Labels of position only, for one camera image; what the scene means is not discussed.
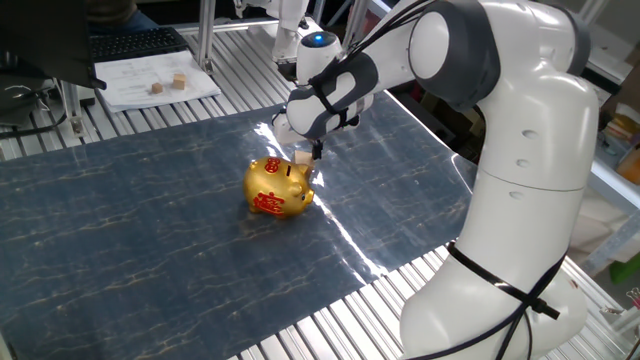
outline wooden block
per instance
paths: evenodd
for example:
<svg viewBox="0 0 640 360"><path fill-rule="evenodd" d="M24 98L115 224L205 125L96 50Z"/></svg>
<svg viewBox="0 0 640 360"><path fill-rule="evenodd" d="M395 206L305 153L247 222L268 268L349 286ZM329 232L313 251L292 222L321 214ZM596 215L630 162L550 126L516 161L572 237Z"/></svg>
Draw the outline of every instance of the wooden block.
<svg viewBox="0 0 640 360"><path fill-rule="evenodd" d="M296 150L293 153L293 162L296 164L308 165L312 169L315 166L315 161L313 161L313 155L306 151Z"/></svg>
<svg viewBox="0 0 640 360"><path fill-rule="evenodd" d="M184 74L173 75L173 88L184 90L187 87L187 77Z"/></svg>
<svg viewBox="0 0 640 360"><path fill-rule="evenodd" d="M164 91L164 89L162 88L162 84L155 83L155 84L151 85L151 92L152 93L160 94L160 93L162 93L162 91Z"/></svg>

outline keyboard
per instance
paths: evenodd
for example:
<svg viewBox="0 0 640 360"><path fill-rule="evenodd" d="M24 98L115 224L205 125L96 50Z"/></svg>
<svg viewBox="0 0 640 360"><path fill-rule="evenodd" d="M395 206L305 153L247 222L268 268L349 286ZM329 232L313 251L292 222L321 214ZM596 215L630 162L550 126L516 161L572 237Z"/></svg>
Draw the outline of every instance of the keyboard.
<svg viewBox="0 0 640 360"><path fill-rule="evenodd" d="M133 59L185 50L187 42L174 28L162 27L121 35L91 37L93 61Z"/></svg>

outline black cable tie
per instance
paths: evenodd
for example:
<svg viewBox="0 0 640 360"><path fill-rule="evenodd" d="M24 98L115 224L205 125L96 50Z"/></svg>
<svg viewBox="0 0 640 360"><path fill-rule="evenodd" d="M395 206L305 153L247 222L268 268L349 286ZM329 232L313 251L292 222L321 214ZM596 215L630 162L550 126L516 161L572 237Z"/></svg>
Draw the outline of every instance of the black cable tie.
<svg viewBox="0 0 640 360"><path fill-rule="evenodd" d="M454 259L458 260L460 264L486 280L488 283L511 295L512 297L520 300L523 304L530 306L533 311L539 314L545 314L554 320L558 320L560 312L547 305L546 301L538 298L539 294L527 294L524 291L509 284L508 282L502 280L501 278L489 272L487 269L480 266L475 261L469 259L466 255L464 255L462 252L460 252L460 250L456 248L455 244L455 241L451 241L449 244L447 244L447 250Z"/></svg>

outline person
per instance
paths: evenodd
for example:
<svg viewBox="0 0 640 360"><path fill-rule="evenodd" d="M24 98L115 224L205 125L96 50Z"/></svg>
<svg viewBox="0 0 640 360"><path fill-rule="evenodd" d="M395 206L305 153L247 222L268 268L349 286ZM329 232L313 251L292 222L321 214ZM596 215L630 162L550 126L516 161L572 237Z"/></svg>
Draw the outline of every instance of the person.
<svg viewBox="0 0 640 360"><path fill-rule="evenodd" d="M136 6L134 0L87 0L91 35L117 35L149 30L158 24Z"/></svg>

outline table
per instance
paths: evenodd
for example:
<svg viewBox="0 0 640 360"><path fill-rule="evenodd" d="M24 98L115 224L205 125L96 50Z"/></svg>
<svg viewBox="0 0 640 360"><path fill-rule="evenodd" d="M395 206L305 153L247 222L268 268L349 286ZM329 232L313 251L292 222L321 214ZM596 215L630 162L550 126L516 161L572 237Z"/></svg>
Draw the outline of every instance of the table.
<svg viewBox="0 0 640 360"><path fill-rule="evenodd" d="M316 199L250 214L275 108L0 164L0 330L38 359L217 359L455 238L474 166L386 94Z"/></svg>

